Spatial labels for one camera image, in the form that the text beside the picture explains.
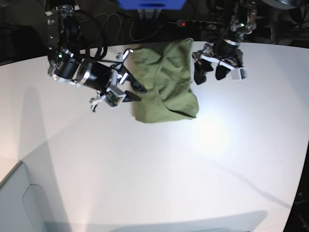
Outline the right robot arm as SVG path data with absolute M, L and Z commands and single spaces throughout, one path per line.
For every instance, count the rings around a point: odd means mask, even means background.
M 48 74 L 52 79 L 95 90 L 97 95 L 90 100 L 92 112 L 101 102 L 114 108 L 123 102 L 141 101 L 136 94 L 118 88 L 118 84 L 129 81 L 134 91 L 147 92 L 124 65 L 129 54 L 133 53 L 132 49 L 119 53 L 116 60 L 105 60 L 108 46 L 103 25 L 73 0 L 46 0 L 44 11 L 48 31 Z M 95 40 L 97 51 L 94 56 L 90 55 L 89 46 L 86 46 L 85 53 L 80 52 L 83 36 L 77 14 L 85 15 L 99 29 L 100 38 Z

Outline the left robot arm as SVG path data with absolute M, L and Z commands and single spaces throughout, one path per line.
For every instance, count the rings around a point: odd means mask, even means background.
M 233 0 L 226 5 L 218 38 L 213 44 L 205 43 L 203 49 L 192 53 L 197 85 L 205 83 L 207 73 L 212 71 L 215 71 L 217 80 L 226 78 L 229 73 L 234 81 L 248 77 L 239 46 L 244 36 L 255 30 L 256 17 L 256 3 L 253 0 Z

